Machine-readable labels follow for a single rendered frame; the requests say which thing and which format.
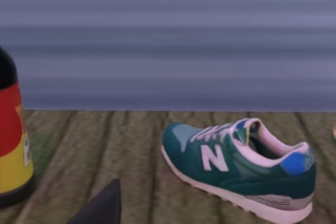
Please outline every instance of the white n logo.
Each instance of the white n logo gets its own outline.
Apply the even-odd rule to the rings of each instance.
[[[205,170],[211,170],[210,162],[218,168],[221,172],[229,171],[226,165],[221,147],[215,145],[216,154],[212,152],[209,146],[201,145],[201,155],[203,161],[203,167]]]

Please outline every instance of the red label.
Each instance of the red label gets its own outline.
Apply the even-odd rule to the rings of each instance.
[[[22,114],[18,83],[0,90],[0,157],[19,145],[24,130]]]

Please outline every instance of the corrugated wall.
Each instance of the corrugated wall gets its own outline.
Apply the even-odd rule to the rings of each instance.
[[[336,111],[336,0],[0,0],[27,108]]]

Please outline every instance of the black object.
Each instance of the black object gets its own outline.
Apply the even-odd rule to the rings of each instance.
[[[18,77],[14,61],[10,55],[2,47],[0,47],[0,91],[11,87],[16,84],[17,81]],[[27,199],[34,190],[35,180],[34,176],[32,176],[31,179],[21,187],[4,194],[0,194],[0,208],[10,207]]]
[[[120,181],[115,179],[90,200],[67,224],[120,224]]]

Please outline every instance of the green sneaker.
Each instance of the green sneaker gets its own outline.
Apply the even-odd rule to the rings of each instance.
[[[169,125],[162,153],[181,180],[265,220],[297,223],[312,211],[311,148],[282,143],[258,118],[205,129]]]

